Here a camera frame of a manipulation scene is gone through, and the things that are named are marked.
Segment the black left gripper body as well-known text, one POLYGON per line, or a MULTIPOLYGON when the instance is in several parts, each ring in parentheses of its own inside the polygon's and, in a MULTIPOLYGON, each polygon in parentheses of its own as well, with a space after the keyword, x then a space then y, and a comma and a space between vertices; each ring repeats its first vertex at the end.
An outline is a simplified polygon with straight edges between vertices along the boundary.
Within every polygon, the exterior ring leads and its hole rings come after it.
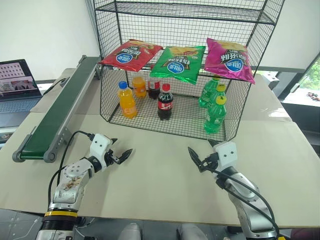
POLYGON ((110 149, 108 152, 105 153, 104 161, 106 166, 110 166, 112 164, 119 164, 120 162, 119 158, 114 155, 114 152, 112 149, 110 149))

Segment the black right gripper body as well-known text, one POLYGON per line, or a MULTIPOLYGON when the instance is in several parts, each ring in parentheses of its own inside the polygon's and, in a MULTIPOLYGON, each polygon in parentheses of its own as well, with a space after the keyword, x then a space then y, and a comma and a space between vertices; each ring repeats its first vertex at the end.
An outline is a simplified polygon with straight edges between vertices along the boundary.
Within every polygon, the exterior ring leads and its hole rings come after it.
POLYGON ((204 171, 209 171, 214 173, 218 168, 218 153, 212 153, 207 156, 203 161, 200 162, 199 171, 203 173, 204 171))

